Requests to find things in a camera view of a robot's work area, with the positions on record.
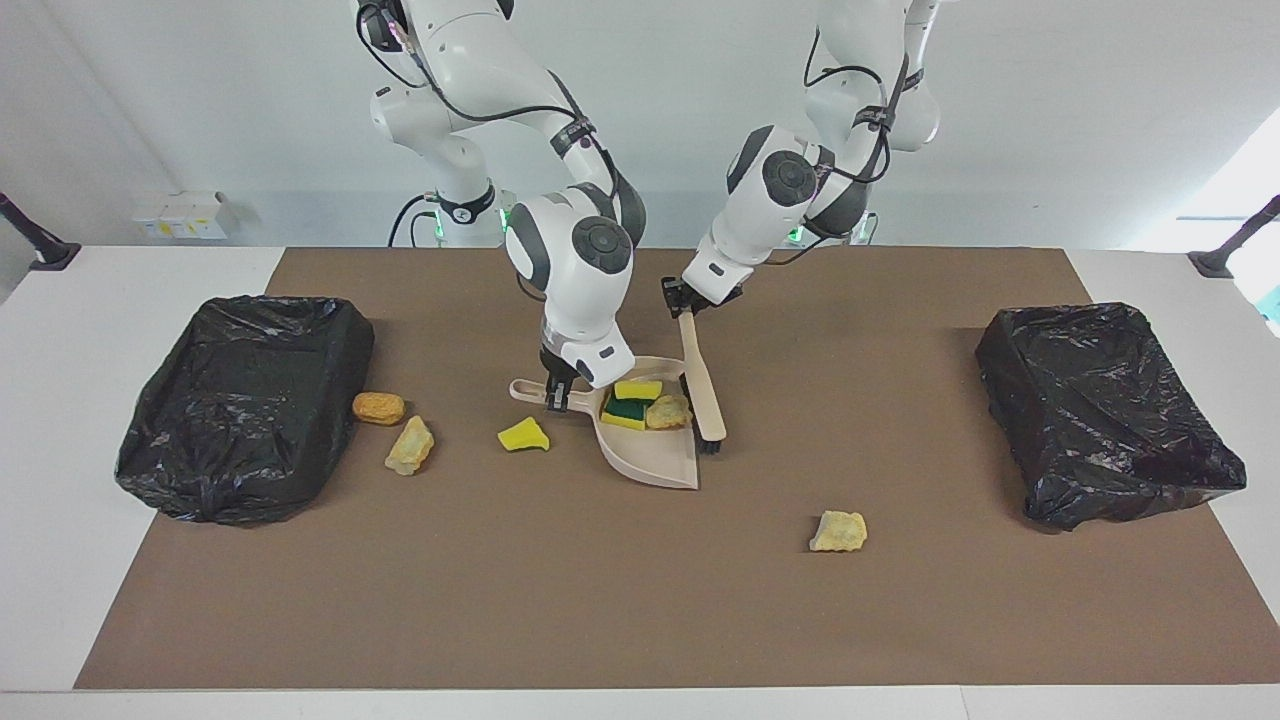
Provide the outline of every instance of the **brush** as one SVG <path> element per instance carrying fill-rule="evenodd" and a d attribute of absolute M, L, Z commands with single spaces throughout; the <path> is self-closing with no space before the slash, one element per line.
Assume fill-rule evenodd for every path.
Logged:
<path fill-rule="evenodd" d="M 699 455 L 716 455 L 724 442 L 724 418 L 721 415 L 716 387 L 710 372 L 698 347 L 698 328 L 694 314 L 685 310 L 680 314 L 680 342 L 685 347 L 685 373 L 680 375 L 680 388 L 689 398 L 694 411 L 694 437 L 698 439 Z"/>

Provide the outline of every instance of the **white wall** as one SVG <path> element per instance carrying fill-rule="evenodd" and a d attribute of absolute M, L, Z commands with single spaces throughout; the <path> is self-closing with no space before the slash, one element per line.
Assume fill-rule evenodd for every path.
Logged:
<path fill-rule="evenodd" d="M 8 223 L 0 223 L 0 302 L 27 277 L 27 265 L 35 258 L 20 234 Z"/>
<path fill-rule="evenodd" d="M 750 129 L 808 132 L 799 77 L 818 5 L 525 0 L 513 28 L 645 196 L 646 242 L 691 245 Z M 943 131 L 877 187 L 877 242 L 1130 241 L 1280 106 L 1280 31 L 1260 13 L 1251 0 L 946 5 L 929 63 Z M 72 53 L 49 47 L 50 20 Z M 166 174 L 225 192 L 243 243 L 380 243 L 403 199 L 430 186 L 369 123 L 389 79 L 356 42 L 347 0 L 6 0 L 0 63 L 0 187 L 82 242 L 134 241 L 131 197 Z M 531 131 L 474 135 L 504 186 L 564 184 Z"/>

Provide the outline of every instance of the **black stand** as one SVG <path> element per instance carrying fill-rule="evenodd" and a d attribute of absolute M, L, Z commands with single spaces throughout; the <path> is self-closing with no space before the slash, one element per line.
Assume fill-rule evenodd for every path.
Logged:
<path fill-rule="evenodd" d="M 36 249 L 38 259 L 31 264 L 32 270 L 61 270 L 70 265 L 72 259 L 79 252 L 78 243 L 58 240 L 58 236 L 24 215 L 3 192 L 0 192 L 0 215 L 18 228 L 18 232 Z"/>
<path fill-rule="evenodd" d="M 1280 195 L 1272 197 L 1271 202 L 1267 202 L 1267 206 L 1261 213 L 1245 220 L 1239 232 L 1233 234 L 1222 247 L 1212 252 L 1189 252 L 1187 256 L 1192 259 L 1192 265 L 1196 265 L 1199 274 L 1206 278 L 1230 279 L 1231 270 L 1226 269 L 1226 259 L 1236 250 L 1244 247 L 1244 243 L 1257 234 L 1258 231 L 1267 227 L 1267 223 L 1276 219 L 1276 215 L 1280 215 Z"/>

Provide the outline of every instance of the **brown mat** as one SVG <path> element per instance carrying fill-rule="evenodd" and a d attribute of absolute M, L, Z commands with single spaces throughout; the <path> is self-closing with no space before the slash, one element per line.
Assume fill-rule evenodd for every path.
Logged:
<path fill-rule="evenodd" d="M 678 355 L 640 254 L 632 346 Z M 362 427 L 314 507 L 159 518 L 78 688 L 641 688 L 1280 682 L 1280 629 L 1207 507 L 1046 534 L 973 359 L 1000 307 L 1085 302 L 1057 251 L 858 249 L 762 272 L 699 319 L 730 441 L 700 492 L 613 474 L 582 416 L 503 454 L 540 307 L 498 251 L 289 250 L 276 295 L 374 320 L 370 387 L 439 437 Z M 826 509 L 867 515 L 813 555 Z"/>

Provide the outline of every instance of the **yellow and green sponge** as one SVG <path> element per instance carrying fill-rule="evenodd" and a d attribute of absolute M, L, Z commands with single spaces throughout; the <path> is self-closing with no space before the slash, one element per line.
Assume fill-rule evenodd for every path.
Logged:
<path fill-rule="evenodd" d="M 644 414 L 649 409 L 649 405 L 652 402 L 644 400 L 620 398 L 617 396 L 617 386 L 614 386 L 613 393 L 609 395 L 609 401 L 604 404 L 604 410 L 600 411 L 600 421 L 618 425 L 620 428 L 643 430 L 645 429 Z"/>

